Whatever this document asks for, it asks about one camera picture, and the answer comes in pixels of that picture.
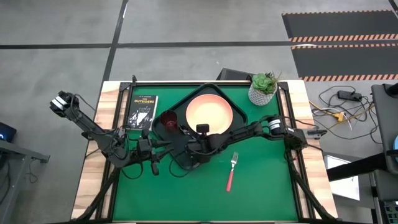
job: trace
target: green tablecloth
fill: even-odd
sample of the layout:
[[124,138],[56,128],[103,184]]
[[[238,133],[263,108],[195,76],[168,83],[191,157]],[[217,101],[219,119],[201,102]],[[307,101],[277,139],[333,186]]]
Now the green tablecloth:
[[[158,95],[156,116],[193,91],[192,86],[139,86],[134,94]],[[266,106],[249,101],[248,87],[222,86],[221,89],[248,116],[248,123],[266,114],[278,114],[274,97]],[[139,131],[130,133],[138,138]],[[120,175],[114,220],[120,221],[271,221],[297,220],[283,141],[251,138],[229,146],[184,178],[169,174],[171,156],[159,164],[160,175],[154,176],[150,163],[137,180]],[[226,192],[233,152],[239,153],[232,190]],[[183,174],[176,163],[173,173]],[[124,169],[127,175],[139,174],[139,165]]]

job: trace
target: white pot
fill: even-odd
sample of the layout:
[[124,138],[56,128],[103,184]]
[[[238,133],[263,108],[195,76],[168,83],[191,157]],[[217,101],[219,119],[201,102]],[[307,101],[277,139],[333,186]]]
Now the white pot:
[[275,87],[275,91],[273,93],[264,94],[260,90],[255,90],[252,84],[249,89],[249,99],[257,106],[264,106],[271,101],[272,97],[275,95],[276,89],[278,89],[278,86]]

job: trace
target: pink plate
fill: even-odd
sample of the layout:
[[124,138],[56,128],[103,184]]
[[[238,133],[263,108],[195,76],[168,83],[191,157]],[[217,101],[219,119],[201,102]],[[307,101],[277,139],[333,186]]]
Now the pink plate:
[[188,125],[196,131],[197,124],[209,124],[207,134],[222,134],[232,123],[232,108],[224,98],[204,94],[191,101],[187,108]]

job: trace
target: black floor mat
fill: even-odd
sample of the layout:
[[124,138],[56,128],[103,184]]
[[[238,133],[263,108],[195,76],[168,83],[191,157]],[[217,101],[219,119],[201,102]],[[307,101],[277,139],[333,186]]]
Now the black floor mat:
[[398,78],[398,44],[293,46],[292,53],[305,81]]
[[398,19],[390,10],[287,13],[282,17],[292,42],[398,39]]

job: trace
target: book cover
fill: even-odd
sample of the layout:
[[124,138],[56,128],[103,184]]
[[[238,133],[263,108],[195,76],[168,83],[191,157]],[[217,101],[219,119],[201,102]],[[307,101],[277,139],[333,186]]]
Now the book cover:
[[152,130],[152,122],[155,119],[158,96],[133,95],[130,105],[128,123],[132,129]]

